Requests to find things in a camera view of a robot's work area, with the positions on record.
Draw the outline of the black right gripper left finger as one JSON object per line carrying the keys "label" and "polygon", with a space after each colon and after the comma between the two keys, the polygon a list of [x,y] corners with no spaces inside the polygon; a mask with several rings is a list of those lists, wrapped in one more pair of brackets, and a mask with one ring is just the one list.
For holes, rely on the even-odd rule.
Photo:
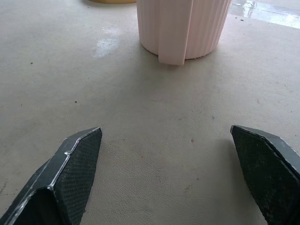
{"label": "black right gripper left finger", "polygon": [[93,186],[100,127],[67,137],[31,176],[0,225],[80,225]]}

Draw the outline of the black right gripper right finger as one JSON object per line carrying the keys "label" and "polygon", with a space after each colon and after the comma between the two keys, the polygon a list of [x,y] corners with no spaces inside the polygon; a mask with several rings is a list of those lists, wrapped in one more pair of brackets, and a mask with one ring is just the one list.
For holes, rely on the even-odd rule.
{"label": "black right gripper right finger", "polygon": [[245,182],[268,225],[300,225],[300,155],[281,137],[231,126]]}

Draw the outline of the pink ribbed cup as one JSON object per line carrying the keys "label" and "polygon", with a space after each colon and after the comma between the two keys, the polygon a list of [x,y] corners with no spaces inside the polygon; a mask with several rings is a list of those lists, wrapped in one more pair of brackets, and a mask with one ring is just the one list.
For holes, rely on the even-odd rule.
{"label": "pink ribbed cup", "polygon": [[161,63],[183,65],[218,45],[232,0],[136,0],[139,39]]}

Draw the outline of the yellow round object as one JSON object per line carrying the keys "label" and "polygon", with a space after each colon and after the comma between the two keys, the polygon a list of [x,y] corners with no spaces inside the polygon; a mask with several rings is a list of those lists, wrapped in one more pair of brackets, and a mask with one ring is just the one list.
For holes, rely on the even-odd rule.
{"label": "yellow round object", "polygon": [[101,4],[131,4],[136,3],[136,0],[89,0]]}

